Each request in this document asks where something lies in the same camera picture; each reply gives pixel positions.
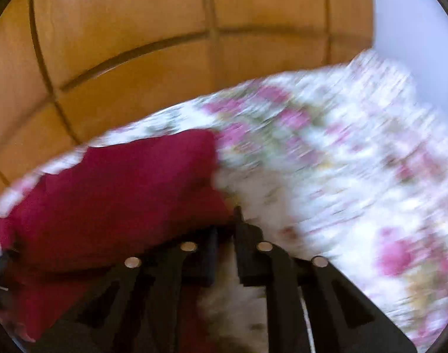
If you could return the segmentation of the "dark red long-sleeve shirt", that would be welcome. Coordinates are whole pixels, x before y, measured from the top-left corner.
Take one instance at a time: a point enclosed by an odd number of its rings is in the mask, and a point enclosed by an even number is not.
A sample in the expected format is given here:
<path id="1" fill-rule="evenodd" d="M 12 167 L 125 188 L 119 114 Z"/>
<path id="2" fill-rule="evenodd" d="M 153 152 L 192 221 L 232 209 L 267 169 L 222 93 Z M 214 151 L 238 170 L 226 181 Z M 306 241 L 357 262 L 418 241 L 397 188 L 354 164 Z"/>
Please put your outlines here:
<path id="1" fill-rule="evenodd" d="M 229 216 L 213 188 L 217 136 L 192 129 L 90 147 L 81 161 L 44 174 L 6 215 L 2 251 L 20 252 L 13 311 L 0 311 L 0 352 L 16 345 L 4 321 L 38 339 L 94 283 L 99 270 Z"/>

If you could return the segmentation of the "floral bedspread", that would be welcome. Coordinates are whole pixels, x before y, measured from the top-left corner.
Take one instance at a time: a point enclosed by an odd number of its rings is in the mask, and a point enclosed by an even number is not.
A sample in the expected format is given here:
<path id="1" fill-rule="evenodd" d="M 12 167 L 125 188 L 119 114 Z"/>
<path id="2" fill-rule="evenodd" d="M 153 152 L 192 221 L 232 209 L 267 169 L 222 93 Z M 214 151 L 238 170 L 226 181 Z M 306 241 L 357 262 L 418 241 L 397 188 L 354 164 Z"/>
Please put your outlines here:
<path id="1" fill-rule="evenodd" d="M 327 257 L 426 352 L 448 323 L 448 120 L 370 50 L 177 104 L 89 142 L 218 133 L 216 187 L 266 239 Z"/>

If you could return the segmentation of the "wooden panelled wardrobe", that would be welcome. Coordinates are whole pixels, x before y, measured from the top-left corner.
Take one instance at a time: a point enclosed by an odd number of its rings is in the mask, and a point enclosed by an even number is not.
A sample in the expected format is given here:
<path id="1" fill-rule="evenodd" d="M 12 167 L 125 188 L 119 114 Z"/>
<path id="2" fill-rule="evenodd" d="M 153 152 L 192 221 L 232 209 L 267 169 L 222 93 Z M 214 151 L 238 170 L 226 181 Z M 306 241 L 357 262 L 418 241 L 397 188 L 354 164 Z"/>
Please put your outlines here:
<path id="1" fill-rule="evenodd" d="M 0 194 L 165 107 L 369 48 L 373 0 L 0 0 Z"/>

